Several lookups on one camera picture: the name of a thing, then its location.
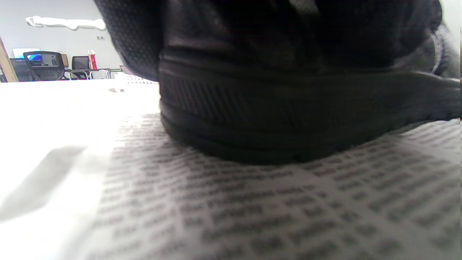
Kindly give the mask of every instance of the wooden door frame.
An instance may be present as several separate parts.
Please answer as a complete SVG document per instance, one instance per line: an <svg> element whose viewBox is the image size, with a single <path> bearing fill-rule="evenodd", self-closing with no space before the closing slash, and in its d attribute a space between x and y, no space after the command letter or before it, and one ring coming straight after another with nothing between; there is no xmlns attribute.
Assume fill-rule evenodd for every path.
<svg viewBox="0 0 462 260"><path fill-rule="evenodd" d="M14 71L13 65L11 65L10 58L6 53L5 46L0 36L0 67L3 70L3 74L8 82L18 82L18 77Z"/></svg>

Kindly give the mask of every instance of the monitor screen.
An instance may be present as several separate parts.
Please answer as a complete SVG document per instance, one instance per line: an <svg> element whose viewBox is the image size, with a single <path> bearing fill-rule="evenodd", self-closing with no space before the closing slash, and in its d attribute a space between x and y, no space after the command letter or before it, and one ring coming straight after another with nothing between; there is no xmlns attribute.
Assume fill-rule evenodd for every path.
<svg viewBox="0 0 462 260"><path fill-rule="evenodd" d="M42 54L32 54L27 56L27 59L31 62L43 62Z"/></svg>
<svg viewBox="0 0 462 260"><path fill-rule="evenodd" d="M40 51L39 48L13 48L13 56L16 59L24 59L23 53L29 52L29 51Z"/></svg>

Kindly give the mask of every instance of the black mesh chair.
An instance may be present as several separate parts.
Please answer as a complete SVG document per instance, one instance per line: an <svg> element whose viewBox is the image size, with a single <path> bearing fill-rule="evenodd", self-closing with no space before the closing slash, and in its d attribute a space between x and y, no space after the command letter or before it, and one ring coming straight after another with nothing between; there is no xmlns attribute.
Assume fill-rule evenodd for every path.
<svg viewBox="0 0 462 260"><path fill-rule="evenodd" d="M24 60L35 81L61 80L64 76L64 63L58 52L25 52Z"/></svg>
<svg viewBox="0 0 462 260"><path fill-rule="evenodd" d="M90 59L88 56L73 56L72 70L69 70L71 80L87 80L90 75Z"/></svg>

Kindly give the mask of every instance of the white table surface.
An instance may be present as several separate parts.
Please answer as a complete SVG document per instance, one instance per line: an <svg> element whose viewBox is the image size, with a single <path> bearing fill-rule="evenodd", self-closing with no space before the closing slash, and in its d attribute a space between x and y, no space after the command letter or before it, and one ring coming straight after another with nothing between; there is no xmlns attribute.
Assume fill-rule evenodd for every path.
<svg viewBox="0 0 462 260"><path fill-rule="evenodd" d="M157 84L126 80L1 83L0 201L51 150L111 142L122 118L156 113L158 100Z"/></svg>

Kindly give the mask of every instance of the chair backrest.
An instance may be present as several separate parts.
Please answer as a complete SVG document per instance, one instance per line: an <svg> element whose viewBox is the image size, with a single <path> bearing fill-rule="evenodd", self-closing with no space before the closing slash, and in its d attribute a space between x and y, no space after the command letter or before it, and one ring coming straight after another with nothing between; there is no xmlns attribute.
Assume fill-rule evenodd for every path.
<svg viewBox="0 0 462 260"><path fill-rule="evenodd" d="M35 80L60 80L64 76L64 63L59 52L25 52L24 60Z"/></svg>
<svg viewBox="0 0 462 260"><path fill-rule="evenodd" d="M14 72L18 77L19 82L31 81L29 68L27 67L26 61L24 59L10 59L11 65L13 65Z"/></svg>
<svg viewBox="0 0 462 260"><path fill-rule="evenodd" d="M88 56L73 56L72 69L89 69L90 59Z"/></svg>

